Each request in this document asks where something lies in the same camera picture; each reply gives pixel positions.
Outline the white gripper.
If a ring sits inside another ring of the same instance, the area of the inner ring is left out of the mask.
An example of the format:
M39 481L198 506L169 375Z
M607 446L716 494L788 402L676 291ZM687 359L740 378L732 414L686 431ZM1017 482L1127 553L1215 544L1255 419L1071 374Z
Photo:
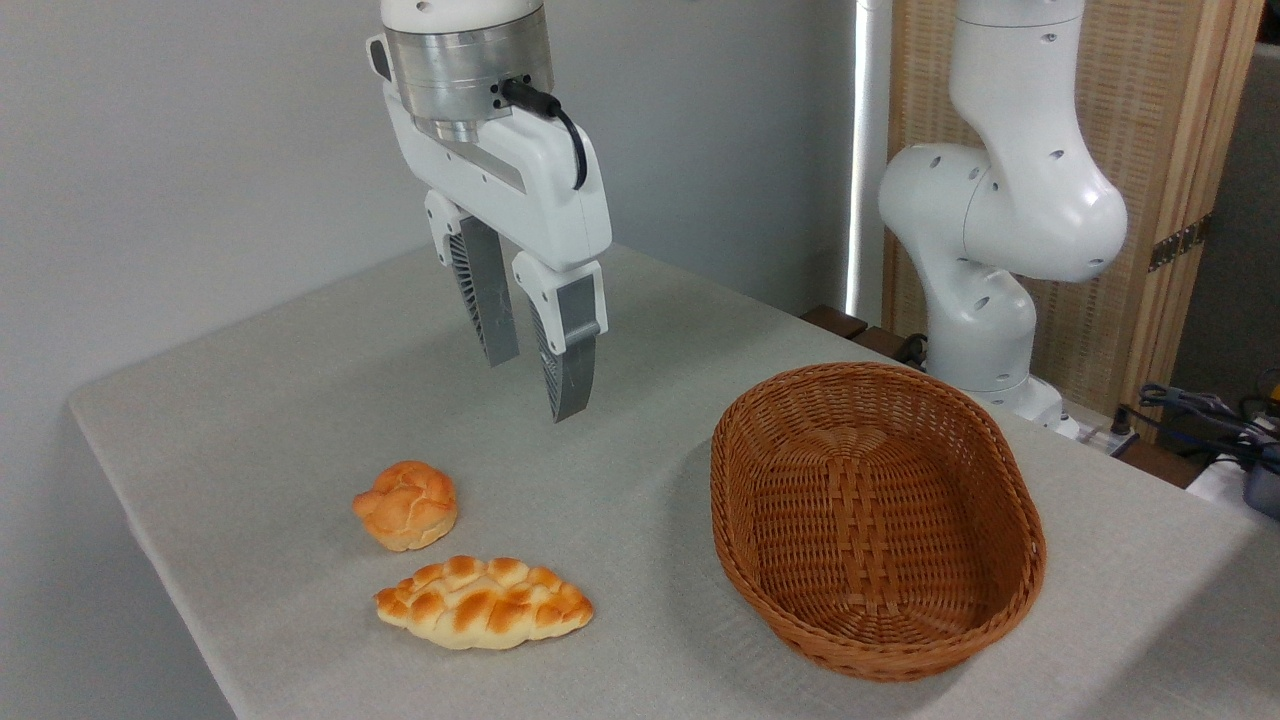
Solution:
M383 94L406 163L431 188L425 211L436 255L453 273L488 364L518 355L502 234L527 251L516 255L515 279L532 311L552 419L581 413L596 337L608 332L602 266L590 260L612 241L588 133L580 135L588 178L576 190L576 155L559 122L515 109L481 124L475 143L445 142L413 124L392 83Z

